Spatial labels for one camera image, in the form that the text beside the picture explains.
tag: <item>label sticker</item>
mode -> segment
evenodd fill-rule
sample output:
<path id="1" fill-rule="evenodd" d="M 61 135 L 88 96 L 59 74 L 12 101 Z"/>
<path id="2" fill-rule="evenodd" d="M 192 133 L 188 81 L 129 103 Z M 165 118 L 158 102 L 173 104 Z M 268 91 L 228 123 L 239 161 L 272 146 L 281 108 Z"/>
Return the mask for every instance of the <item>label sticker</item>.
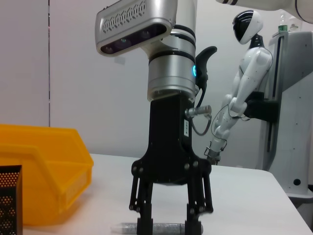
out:
<path id="1" fill-rule="evenodd" d="M 189 137 L 189 122 L 187 120 L 184 122 L 184 135 Z"/>

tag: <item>yellow plastic bin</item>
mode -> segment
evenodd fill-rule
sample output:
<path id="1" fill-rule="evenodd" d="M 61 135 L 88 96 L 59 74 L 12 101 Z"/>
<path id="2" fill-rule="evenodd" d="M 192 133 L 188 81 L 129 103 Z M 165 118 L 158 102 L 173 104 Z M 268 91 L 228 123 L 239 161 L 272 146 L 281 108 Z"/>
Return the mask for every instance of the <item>yellow plastic bin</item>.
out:
<path id="1" fill-rule="evenodd" d="M 23 224 L 45 225 L 90 185 L 93 160 L 74 129 L 0 125 L 0 165 L 22 165 Z"/>

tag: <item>white wall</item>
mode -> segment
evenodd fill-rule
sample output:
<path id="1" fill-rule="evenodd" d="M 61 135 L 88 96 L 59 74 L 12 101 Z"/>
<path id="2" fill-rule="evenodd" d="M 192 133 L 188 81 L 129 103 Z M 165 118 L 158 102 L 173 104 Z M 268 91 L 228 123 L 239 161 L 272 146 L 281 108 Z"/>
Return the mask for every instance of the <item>white wall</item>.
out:
<path id="1" fill-rule="evenodd" d="M 96 13 L 115 0 L 51 1 L 51 125 L 78 130 L 92 153 L 141 157 L 147 149 L 149 109 L 146 99 L 148 61 L 140 49 L 122 57 L 100 56 L 94 44 Z M 208 63 L 209 82 L 204 104 L 221 108 L 248 45 L 240 45 L 233 34 L 233 18 L 245 10 L 214 0 L 198 1 L 197 53 L 208 46 L 218 52 Z M 268 44 L 277 31 L 279 12 L 260 11 Z M 196 118 L 205 127 L 205 118 Z M 223 153 L 223 165 L 254 168 L 258 152 L 260 122 L 238 121 Z M 193 148 L 199 156 L 209 145 L 211 133 L 194 135 Z"/>
<path id="2" fill-rule="evenodd" d="M 48 0 L 0 1 L 0 123 L 48 126 Z"/>

